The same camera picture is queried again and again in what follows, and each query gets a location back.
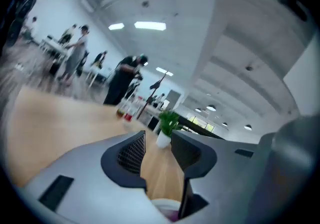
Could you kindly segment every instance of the gray dress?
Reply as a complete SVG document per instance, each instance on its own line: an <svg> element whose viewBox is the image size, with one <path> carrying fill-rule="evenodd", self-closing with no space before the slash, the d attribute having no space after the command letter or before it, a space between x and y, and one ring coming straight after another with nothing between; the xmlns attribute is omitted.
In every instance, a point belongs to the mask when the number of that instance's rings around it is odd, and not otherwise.
<svg viewBox="0 0 320 224"><path fill-rule="evenodd" d="M65 72L68 74L73 74L77 66L79 65L81 59L83 58L85 51L87 49L88 38L87 35L83 35L79 38L78 43L82 43L81 45L75 46L73 51L66 61Z"/></svg>

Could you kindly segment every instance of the gray floor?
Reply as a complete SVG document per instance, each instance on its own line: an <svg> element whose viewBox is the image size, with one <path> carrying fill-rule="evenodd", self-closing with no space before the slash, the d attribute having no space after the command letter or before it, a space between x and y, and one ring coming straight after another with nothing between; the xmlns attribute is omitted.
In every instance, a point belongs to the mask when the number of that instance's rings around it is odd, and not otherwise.
<svg viewBox="0 0 320 224"><path fill-rule="evenodd" d="M99 84L93 84L89 89L84 73L81 77L75 76L70 87L59 84L49 74L50 65L46 66L46 63L50 64L48 59L48 55L33 43L18 42L14 47L2 51L0 57L0 142L2 142L0 150L2 152L5 152L3 138L6 137L8 117L23 85L42 92L97 104L102 104L107 95L108 88ZM17 68L17 64L22 66L22 70Z"/></svg>

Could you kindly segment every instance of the potted plant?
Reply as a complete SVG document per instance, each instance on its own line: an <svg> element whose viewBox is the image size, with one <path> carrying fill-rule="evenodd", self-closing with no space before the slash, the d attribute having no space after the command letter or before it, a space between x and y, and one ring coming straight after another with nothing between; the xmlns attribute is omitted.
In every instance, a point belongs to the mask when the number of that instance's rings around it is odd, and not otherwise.
<svg viewBox="0 0 320 224"><path fill-rule="evenodd" d="M178 125L179 115L173 111L163 111L159 115L160 123L160 134L156 139L156 144L159 148L164 149L171 142L171 134L173 130L180 130Z"/></svg>

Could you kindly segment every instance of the black rectangular slot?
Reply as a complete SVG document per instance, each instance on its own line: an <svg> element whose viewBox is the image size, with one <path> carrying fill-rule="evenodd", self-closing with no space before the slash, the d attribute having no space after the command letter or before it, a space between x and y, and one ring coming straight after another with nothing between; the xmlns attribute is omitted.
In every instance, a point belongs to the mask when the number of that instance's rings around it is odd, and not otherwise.
<svg viewBox="0 0 320 224"><path fill-rule="evenodd" d="M39 202L55 212L73 181L74 178L59 175L39 198Z"/></svg>
<svg viewBox="0 0 320 224"><path fill-rule="evenodd" d="M240 155L240 156L247 157L247 158L252 158L252 156L254 154L252 151L248 151L248 150L245 150L245 149L237 149L235 151L235 153Z"/></svg>

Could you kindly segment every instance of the white ceiling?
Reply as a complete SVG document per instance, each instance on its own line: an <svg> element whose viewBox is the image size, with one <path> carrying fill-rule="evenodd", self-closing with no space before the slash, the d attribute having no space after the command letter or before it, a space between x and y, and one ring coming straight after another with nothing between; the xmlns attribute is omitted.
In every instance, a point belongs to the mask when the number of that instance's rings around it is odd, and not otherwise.
<svg viewBox="0 0 320 224"><path fill-rule="evenodd" d="M142 7L143 1L149 1L148 8ZM146 54L148 70L156 72L161 67L174 73L167 79L185 87L186 107L215 104L220 118L213 122L264 120L270 114L281 117L296 109L282 79L302 54L314 26L300 21L276 0L232 0L225 29L200 72L196 67L205 40L210 40L215 0L90 2L97 6L106 30L111 24L124 23L124 29L108 31L108 35L125 54ZM135 29L136 21L165 22L167 29ZM247 71L247 65L253 71Z"/></svg>

